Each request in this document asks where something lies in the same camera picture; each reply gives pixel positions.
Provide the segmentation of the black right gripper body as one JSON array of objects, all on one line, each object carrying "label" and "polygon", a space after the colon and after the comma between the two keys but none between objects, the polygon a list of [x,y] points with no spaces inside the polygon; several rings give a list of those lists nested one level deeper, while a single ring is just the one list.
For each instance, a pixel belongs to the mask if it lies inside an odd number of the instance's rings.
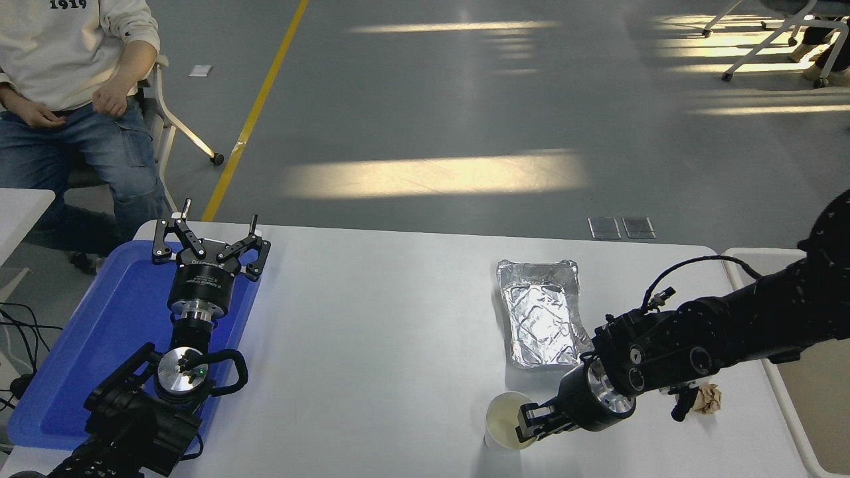
[{"label": "black right gripper body", "polygon": [[589,432],[629,418],[629,398],[614,388],[601,364],[583,364],[566,373],[556,402],[571,422]]}]

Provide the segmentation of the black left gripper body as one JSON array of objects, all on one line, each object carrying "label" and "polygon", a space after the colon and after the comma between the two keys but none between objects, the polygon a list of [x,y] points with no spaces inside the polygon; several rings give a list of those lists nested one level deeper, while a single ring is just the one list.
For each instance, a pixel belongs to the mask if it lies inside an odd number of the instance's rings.
[{"label": "black left gripper body", "polygon": [[167,306],[175,314],[183,314],[189,306],[200,303],[212,314],[230,311],[236,273],[240,271],[237,258],[219,263],[216,258],[224,253],[224,242],[203,239],[204,258],[195,257],[190,248],[183,248],[176,258],[176,275],[169,293]]}]

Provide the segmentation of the seated person's left hand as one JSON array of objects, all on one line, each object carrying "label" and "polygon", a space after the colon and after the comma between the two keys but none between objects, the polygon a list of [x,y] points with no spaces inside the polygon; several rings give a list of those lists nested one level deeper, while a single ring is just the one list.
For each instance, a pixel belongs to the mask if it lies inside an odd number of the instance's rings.
[{"label": "seated person's left hand", "polygon": [[128,108],[127,97],[135,85],[136,81],[134,80],[109,79],[93,93],[93,110],[103,116],[121,117]]}]

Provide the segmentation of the seated person's right hand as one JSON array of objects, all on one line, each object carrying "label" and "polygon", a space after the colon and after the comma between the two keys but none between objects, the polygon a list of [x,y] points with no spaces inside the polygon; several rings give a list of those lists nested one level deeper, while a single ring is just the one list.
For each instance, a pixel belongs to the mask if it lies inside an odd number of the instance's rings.
[{"label": "seated person's right hand", "polygon": [[13,105],[10,103],[7,106],[7,109],[33,128],[56,128],[66,124],[66,117],[55,115],[45,105],[30,100],[15,100]]}]

